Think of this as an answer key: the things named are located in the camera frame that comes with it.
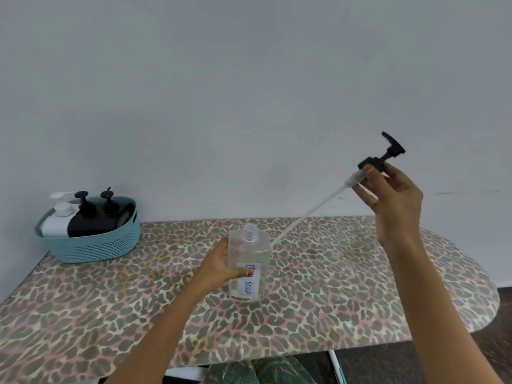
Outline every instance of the woven plastic basket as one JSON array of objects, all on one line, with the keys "label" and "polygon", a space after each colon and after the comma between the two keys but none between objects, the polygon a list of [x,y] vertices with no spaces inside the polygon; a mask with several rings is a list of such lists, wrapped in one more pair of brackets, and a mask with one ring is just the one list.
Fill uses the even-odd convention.
[{"label": "woven plastic basket", "polygon": [[[99,197],[89,197],[88,199],[93,202],[104,201]],[[128,197],[112,197],[112,199],[119,203],[131,202],[135,205],[131,219],[112,232],[85,237],[44,238],[41,233],[41,225],[47,217],[55,212],[54,209],[51,209],[39,220],[35,226],[35,233],[52,255],[64,263],[86,263],[123,256],[137,245],[140,238],[137,203]]]}]

